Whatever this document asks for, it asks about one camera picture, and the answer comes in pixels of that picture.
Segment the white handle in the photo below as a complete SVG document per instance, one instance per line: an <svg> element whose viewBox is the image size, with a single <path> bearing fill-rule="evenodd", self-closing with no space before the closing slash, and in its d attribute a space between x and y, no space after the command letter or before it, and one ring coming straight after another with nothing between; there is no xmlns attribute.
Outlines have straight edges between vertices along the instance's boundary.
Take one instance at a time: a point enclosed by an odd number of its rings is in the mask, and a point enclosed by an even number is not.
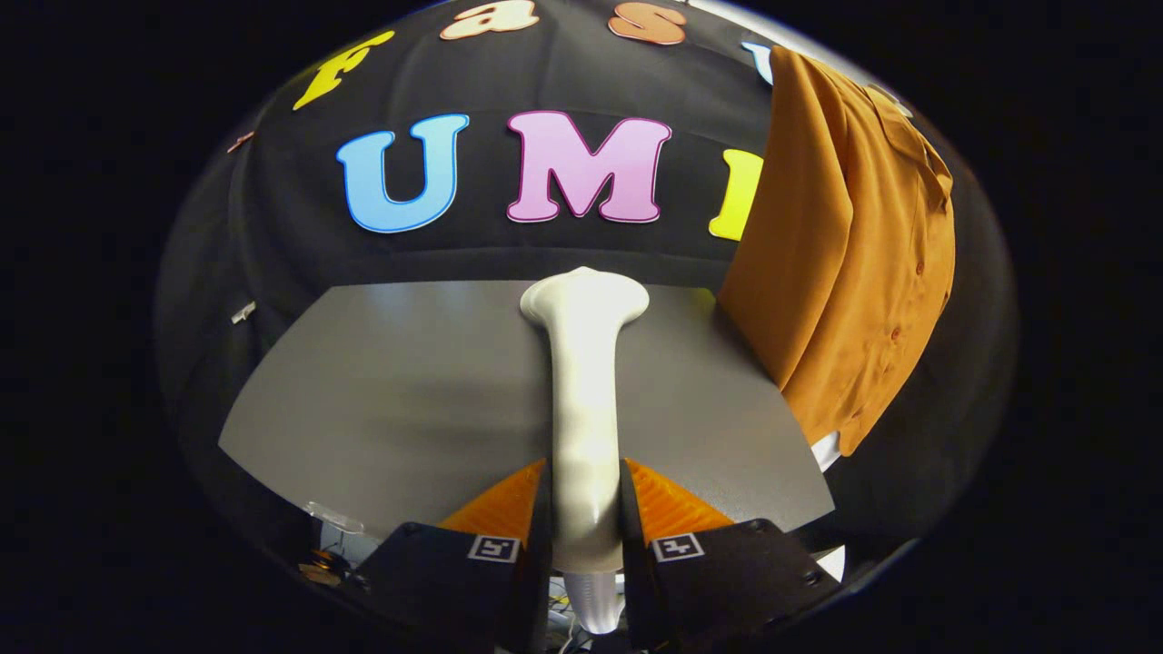
<svg viewBox="0 0 1163 654"><path fill-rule="evenodd" d="M554 567L563 573L615 573L618 412L614 346L622 325L650 303L629 277L578 268L537 282L521 313L549 332L554 364Z"/></svg>

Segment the white plastic object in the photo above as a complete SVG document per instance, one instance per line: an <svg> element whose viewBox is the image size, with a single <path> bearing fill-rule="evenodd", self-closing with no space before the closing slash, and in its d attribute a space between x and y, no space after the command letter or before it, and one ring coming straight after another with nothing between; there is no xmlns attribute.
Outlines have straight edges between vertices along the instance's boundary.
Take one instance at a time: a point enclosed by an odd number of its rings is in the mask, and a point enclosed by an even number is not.
<svg viewBox="0 0 1163 654"><path fill-rule="evenodd" d="M554 567L565 574L570 603L591 633L607 633L618 607L614 573L622 567L614 349L622 326L649 304L642 284L585 266L521 296L521 313L545 327L552 356ZM585 599L597 592L601 599ZM613 620L616 626L616 613Z"/></svg>
<svg viewBox="0 0 1163 654"><path fill-rule="evenodd" d="M812 454L815 455L815 463L821 472L832 468L832 464L840 458L840 432L833 432L815 441Z"/></svg>
<svg viewBox="0 0 1163 654"><path fill-rule="evenodd" d="M258 306L257 303L250 301L247 306L240 308L237 313L230 317L230 322L237 325L243 320L250 318L250 314L255 312L255 307L257 306Z"/></svg>
<svg viewBox="0 0 1163 654"><path fill-rule="evenodd" d="M565 573L565 589L582 628L593 634L609 633L618 628L618 620L626 607L626 596L618 595L613 573Z"/></svg>
<svg viewBox="0 0 1163 654"><path fill-rule="evenodd" d="M309 513L312 518L319 518L324 523L329 523L336 529L340 529L345 534L358 535L363 533L363 523L333 511L317 502L308 502L302 506L302 510Z"/></svg>
<svg viewBox="0 0 1163 654"><path fill-rule="evenodd" d="M840 582L844 578L844 546L841 545L820 559L816 559L815 564L823 568L832 578Z"/></svg>

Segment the wire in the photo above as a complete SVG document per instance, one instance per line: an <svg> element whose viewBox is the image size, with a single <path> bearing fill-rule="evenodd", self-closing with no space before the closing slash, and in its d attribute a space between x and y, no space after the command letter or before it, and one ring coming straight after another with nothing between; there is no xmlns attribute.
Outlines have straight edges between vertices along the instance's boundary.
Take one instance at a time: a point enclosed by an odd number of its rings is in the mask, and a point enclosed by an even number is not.
<svg viewBox="0 0 1163 654"><path fill-rule="evenodd" d="M565 641L564 645L562 645L562 648L557 651L557 654L565 654L565 648L569 647L571 642L573 642L573 625L576 625L578 617L577 613L575 613L573 617L570 618L570 638L569 640Z"/></svg>

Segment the yellow letter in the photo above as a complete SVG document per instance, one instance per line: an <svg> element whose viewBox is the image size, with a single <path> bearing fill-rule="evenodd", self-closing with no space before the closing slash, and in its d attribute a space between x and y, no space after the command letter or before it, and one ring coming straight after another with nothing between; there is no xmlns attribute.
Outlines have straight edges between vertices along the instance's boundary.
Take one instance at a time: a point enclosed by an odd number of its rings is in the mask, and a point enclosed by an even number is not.
<svg viewBox="0 0 1163 654"><path fill-rule="evenodd" d="M370 50L372 45L379 45L394 35L395 33L392 30L385 31L384 34L364 41L359 45L356 45L355 48L324 62L323 65L319 66L319 73L315 74L315 79L311 80L311 86L307 87L307 92L302 94L302 98L299 98L299 101L294 104L294 107L291 111L298 111L307 102L316 100L321 95L326 95L327 93L335 91L335 87L343 81L342 79L336 79L336 76L340 74L340 72L351 72L351 70L358 66L359 62L363 62L364 57L368 56L368 50Z"/></svg>
<svg viewBox="0 0 1163 654"><path fill-rule="evenodd" d="M739 241L743 237L747 215L751 213L751 201L759 187L759 171L763 157L743 150L723 150L723 161L730 169L727 177L727 193L719 215L711 220L711 233L720 239Z"/></svg>
<svg viewBox="0 0 1163 654"><path fill-rule="evenodd" d="M444 41L455 41L486 31L525 29L541 20L533 15L533 7L529 0L504 0L504 2L481 5L457 14L457 22L445 27L440 37Z"/></svg>

